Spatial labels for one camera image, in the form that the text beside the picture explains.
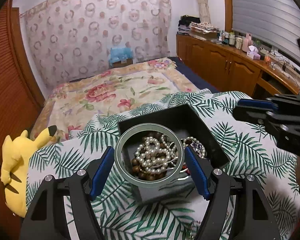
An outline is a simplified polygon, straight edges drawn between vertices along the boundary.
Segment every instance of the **bead necklace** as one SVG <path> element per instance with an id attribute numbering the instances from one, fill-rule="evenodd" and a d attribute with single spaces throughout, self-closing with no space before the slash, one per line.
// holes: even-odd
<path id="1" fill-rule="evenodd" d="M 166 135 L 151 132 L 148 137 L 143 137 L 131 160 L 132 172 L 142 180 L 156 180 L 165 177 L 166 171 L 176 166 L 178 160 L 177 147 L 170 142 Z M 206 157 L 202 143 L 194 137 L 182 138 L 183 148 L 191 145 L 200 158 Z"/>

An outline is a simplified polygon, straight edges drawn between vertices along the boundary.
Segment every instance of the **window blind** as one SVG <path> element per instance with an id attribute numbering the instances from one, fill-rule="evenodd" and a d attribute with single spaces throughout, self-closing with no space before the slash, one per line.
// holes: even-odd
<path id="1" fill-rule="evenodd" d="M 233 0 L 232 29 L 250 33 L 300 62 L 300 9 L 293 0 Z"/>

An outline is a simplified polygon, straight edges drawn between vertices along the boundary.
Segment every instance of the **palm leaf print cloth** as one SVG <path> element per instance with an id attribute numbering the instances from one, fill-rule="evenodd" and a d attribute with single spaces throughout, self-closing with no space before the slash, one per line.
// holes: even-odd
<path id="1" fill-rule="evenodd" d="M 120 114 L 95 114 L 84 130 L 72 131 L 73 139 L 44 147 L 31 157 L 27 205 L 46 175 L 71 176 L 91 160 L 100 158 L 108 145 L 114 147 L 119 138 L 119 121 L 190 104 L 230 157 L 224 171 L 231 176 L 251 174 L 258 179 L 277 219 L 281 238 L 288 239 L 300 217 L 300 195 L 294 172 L 296 157 L 277 148 L 275 139 L 266 133 L 264 126 L 238 122 L 232 117 L 232 109 L 240 98 L 250 97 L 237 91 L 178 92 Z M 117 240 L 189 239 L 190 231 L 195 234 L 198 229 L 197 221 L 202 220 L 207 206 L 208 202 L 194 187 L 173 199 L 138 206 L 130 184 L 120 176 L 115 165 L 102 194 L 92 203 L 105 238 Z M 69 197 L 65 197 L 65 208 L 71 238 L 78 239 Z M 228 239 L 233 212 L 234 198 L 231 197 L 222 240 Z"/>

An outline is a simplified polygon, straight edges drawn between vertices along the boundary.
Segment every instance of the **wooden cabinet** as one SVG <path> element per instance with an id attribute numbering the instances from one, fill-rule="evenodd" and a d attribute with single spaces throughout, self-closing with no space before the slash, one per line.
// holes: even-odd
<path id="1" fill-rule="evenodd" d="M 202 70 L 202 78 L 210 80 L 219 91 L 226 89 L 228 73 L 227 67 L 231 54 L 223 51 L 216 46 L 207 48 L 207 57 L 205 58 L 205 68 Z"/>
<path id="2" fill-rule="evenodd" d="M 270 94 L 277 91 L 298 94 L 299 91 L 285 75 L 275 72 L 261 60 L 248 58 L 236 48 L 177 35 L 177 55 L 221 92 L 237 90 L 253 97 L 257 87 Z"/>
<path id="3" fill-rule="evenodd" d="M 227 90 L 241 91 L 252 96 L 260 69 L 239 57 L 232 56 L 227 70 Z"/>
<path id="4" fill-rule="evenodd" d="M 204 44 L 193 43 L 188 49 L 188 63 L 191 65 L 191 69 L 199 76 L 204 77 L 205 62 L 207 58 Z"/>
<path id="5" fill-rule="evenodd" d="M 30 128 L 44 103 L 24 52 L 19 12 L 11 5 L 12 0 L 8 0 L 0 10 L 0 173 L 5 137 L 9 134 L 15 139 Z M 0 239 L 17 240 L 20 222 L 5 204 L 0 181 Z"/>

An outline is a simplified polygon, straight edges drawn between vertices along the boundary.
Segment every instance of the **black box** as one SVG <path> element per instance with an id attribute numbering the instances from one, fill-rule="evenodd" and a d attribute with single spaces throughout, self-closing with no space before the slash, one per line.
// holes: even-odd
<path id="1" fill-rule="evenodd" d="M 163 109 L 150 114 L 145 114 L 131 119 L 121 121 L 118 124 L 119 132 L 122 135 L 126 130 L 142 123 L 156 123 L 172 130 L 178 138 L 193 136 L 197 138 L 205 147 L 207 158 L 210 159 L 213 168 L 223 169 L 229 158 L 224 153 L 218 142 L 211 134 L 208 127 L 189 105 L 181 105 Z M 131 173 L 131 159 L 141 142 L 142 136 L 147 136 L 148 131 L 144 131 L 130 137 L 125 143 L 123 152 L 123 163 L 128 172 Z M 191 178 L 182 181 L 175 181 L 160 188 L 134 187 L 135 198 L 139 204 L 148 204 L 166 199 L 169 196 L 183 192 L 193 187 Z"/>

